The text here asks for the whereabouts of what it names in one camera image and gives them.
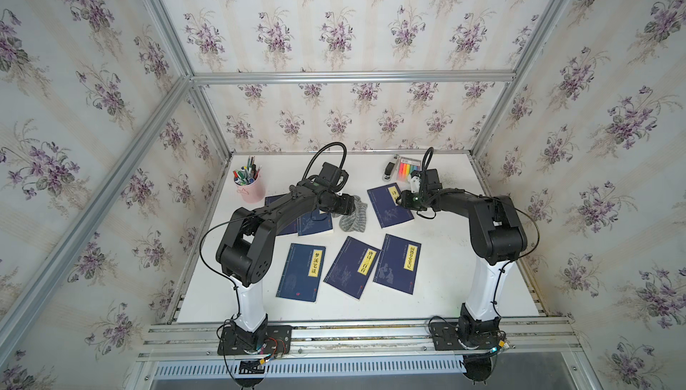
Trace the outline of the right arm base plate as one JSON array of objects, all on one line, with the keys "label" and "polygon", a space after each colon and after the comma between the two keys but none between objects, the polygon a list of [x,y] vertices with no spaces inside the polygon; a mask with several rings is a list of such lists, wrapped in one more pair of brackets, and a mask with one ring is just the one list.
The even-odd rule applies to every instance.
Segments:
[{"label": "right arm base plate", "polygon": [[498,352],[507,341],[507,333],[500,330],[482,330],[477,325],[461,324],[438,316],[427,324],[436,351],[487,351]]}]

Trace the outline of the grey striped cleaning cloth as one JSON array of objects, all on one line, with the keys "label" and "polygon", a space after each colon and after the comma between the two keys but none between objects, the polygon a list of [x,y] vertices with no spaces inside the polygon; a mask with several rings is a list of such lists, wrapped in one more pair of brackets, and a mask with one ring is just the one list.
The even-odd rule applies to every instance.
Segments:
[{"label": "grey striped cleaning cloth", "polygon": [[339,220],[339,228],[344,232],[364,233],[367,225],[368,204],[362,201],[358,195],[354,196],[355,211],[350,215],[342,215]]}]

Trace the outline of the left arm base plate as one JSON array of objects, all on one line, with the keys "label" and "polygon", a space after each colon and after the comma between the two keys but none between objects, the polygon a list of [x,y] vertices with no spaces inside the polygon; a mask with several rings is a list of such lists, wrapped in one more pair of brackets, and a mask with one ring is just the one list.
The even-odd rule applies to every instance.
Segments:
[{"label": "left arm base plate", "polygon": [[219,356],[243,354],[276,354],[281,356],[290,351],[293,327],[288,325],[264,325],[255,332],[248,332],[230,322],[219,330]]}]

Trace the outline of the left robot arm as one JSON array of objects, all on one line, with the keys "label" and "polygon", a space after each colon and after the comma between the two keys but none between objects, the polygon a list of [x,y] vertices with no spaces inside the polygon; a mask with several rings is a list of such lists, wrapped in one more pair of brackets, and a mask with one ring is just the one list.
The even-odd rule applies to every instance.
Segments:
[{"label": "left robot arm", "polygon": [[264,339],[268,315],[264,309],[262,280],[273,263],[278,234],[309,211],[348,216],[356,210],[355,197],[309,181],[289,187],[277,201],[252,211],[232,214],[215,259],[223,275],[235,284],[239,312],[237,331]]}]

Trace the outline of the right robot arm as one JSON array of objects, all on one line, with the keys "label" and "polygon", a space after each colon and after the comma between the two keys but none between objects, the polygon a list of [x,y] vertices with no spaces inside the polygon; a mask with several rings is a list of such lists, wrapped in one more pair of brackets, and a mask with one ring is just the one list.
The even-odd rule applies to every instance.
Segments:
[{"label": "right robot arm", "polygon": [[528,246],[518,210],[506,196],[475,195],[464,189],[433,193],[406,190],[396,204],[420,213],[453,213],[468,220],[470,242],[478,257],[473,284],[457,321],[460,340],[473,345],[476,338],[496,335],[501,314],[500,297],[513,265]]}]

